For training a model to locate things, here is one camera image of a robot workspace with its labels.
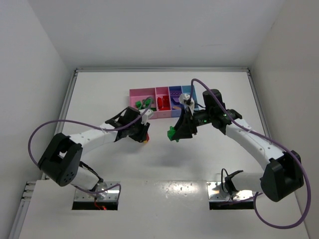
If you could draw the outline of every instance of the white wall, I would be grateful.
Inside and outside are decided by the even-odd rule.
[[[29,0],[65,62],[244,66],[284,0]]]
[[[318,0],[286,1],[252,68],[271,135],[301,155],[310,178],[313,203],[306,226],[311,238],[319,233],[318,12]],[[297,197],[303,210],[305,187]]]
[[[7,238],[25,182],[38,179],[27,141],[42,122],[56,119],[71,72],[66,68],[27,0],[0,1],[0,238]],[[33,143],[39,156],[54,133]]]

